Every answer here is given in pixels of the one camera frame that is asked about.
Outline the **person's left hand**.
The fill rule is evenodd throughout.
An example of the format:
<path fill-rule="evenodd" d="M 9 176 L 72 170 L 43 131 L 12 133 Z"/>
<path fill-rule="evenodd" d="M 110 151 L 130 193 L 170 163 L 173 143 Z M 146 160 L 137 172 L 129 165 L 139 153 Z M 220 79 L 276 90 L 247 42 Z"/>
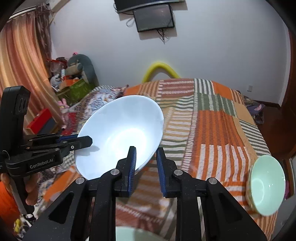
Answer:
<path fill-rule="evenodd" d="M 39 174 L 35 173 L 30 176 L 30 178 L 25 182 L 25 188 L 26 192 L 28 193 L 28 196 L 26 198 L 27 205 L 35 205 L 37 203 L 38 199 L 38 180 L 39 180 Z M 11 194 L 11 187 L 10 187 L 10 177 L 8 174 L 1 174 L 1 181 L 3 182 L 6 190 L 9 194 Z"/>

